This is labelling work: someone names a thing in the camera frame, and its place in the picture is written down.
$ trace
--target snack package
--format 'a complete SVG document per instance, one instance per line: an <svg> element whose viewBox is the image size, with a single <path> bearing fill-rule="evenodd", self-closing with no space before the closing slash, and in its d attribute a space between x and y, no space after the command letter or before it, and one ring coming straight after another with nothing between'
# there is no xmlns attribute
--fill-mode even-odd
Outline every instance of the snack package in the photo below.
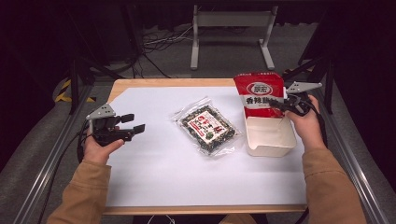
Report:
<svg viewBox="0 0 396 224"><path fill-rule="evenodd" d="M269 106L270 99L283 102L284 82L275 72L244 73L233 78L241 96L245 116L283 118L284 113Z"/></svg>
<svg viewBox="0 0 396 224"><path fill-rule="evenodd" d="M208 156L233 152L233 143L241 135L207 97L184 107L172 120L191 137L199 151Z"/></svg>

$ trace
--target cardboard box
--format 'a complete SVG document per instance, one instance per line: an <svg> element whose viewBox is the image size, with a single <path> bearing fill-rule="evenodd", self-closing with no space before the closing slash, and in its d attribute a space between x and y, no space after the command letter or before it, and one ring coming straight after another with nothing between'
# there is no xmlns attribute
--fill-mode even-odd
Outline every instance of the cardboard box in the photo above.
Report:
<svg viewBox="0 0 396 224"><path fill-rule="evenodd" d="M245 119L247 153L251 156L283 157L297 146L291 121L288 118Z"/></svg>

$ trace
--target sleeve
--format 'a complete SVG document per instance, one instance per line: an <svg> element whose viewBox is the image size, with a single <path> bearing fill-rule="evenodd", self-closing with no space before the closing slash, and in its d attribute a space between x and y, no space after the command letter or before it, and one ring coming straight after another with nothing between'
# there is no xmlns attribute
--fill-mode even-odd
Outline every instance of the sleeve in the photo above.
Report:
<svg viewBox="0 0 396 224"><path fill-rule="evenodd" d="M111 167L83 161L64 189L62 204L47 223L100 223L106 206Z"/></svg>
<svg viewBox="0 0 396 224"><path fill-rule="evenodd" d="M257 224L250 214L230 214L219 224Z"/></svg>
<svg viewBox="0 0 396 224"><path fill-rule="evenodd" d="M327 148L303 155L309 223L366 223L355 187Z"/></svg>

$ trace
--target metal stand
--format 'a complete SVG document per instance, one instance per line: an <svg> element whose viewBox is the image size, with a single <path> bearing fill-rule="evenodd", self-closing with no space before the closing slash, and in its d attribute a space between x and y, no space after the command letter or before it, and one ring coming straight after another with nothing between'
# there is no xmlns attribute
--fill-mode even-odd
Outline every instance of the metal stand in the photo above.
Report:
<svg viewBox="0 0 396 224"><path fill-rule="evenodd" d="M198 69L198 53L199 53L199 26L264 26L265 37L259 39L262 55L268 70L274 70L275 66L268 50L268 41L274 26L277 7L273 7L271 11L256 12L235 12L235 11L198 11L198 6L194 6L193 15L193 42L191 53L191 69Z"/></svg>
<svg viewBox="0 0 396 224"><path fill-rule="evenodd" d="M70 115L72 115L78 107L78 80L81 79L84 85L93 85L95 78L90 72L90 67L97 69L103 74L113 77L114 79L124 78L117 73L114 73L107 68L97 64L84 57L76 57L70 64L70 80L72 87L72 107L70 109Z"/></svg>

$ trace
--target red snack bag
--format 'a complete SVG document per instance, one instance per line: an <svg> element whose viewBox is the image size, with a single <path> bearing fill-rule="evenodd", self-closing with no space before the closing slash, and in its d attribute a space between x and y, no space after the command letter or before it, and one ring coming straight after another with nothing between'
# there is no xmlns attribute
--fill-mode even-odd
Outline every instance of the red snack bag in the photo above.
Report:
<svg viewBox="0 0 396 224"><path fill-rule="evenodd" d="M284 101L283 78L277 73L243 73L233 81L244 104L246 118L283 118L283 112L268 103L270 99Z"/></svg>

